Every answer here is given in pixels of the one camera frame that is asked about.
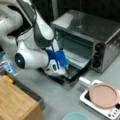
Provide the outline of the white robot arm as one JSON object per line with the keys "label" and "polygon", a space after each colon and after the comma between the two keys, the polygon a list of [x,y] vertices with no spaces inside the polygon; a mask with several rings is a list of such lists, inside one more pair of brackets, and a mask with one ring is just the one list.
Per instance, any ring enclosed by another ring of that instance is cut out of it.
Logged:
{"label": "white robot arm", "polygon": [[49,76],[66,74],[65,54],[31,0],[0,0],[0,46],[3,59],[21,69],[41,68]]}

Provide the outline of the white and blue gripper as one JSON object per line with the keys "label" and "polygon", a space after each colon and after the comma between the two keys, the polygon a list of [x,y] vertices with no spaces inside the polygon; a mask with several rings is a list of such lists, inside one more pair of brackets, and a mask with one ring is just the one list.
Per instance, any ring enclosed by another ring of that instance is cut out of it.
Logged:
{"label": "white and blue gripper", "polygon": [[65,54],[62,50],[54,51],[47,49],[48,64],[44,72],[49,76],[61,76],[66,74],[65,67],[68,65]]}

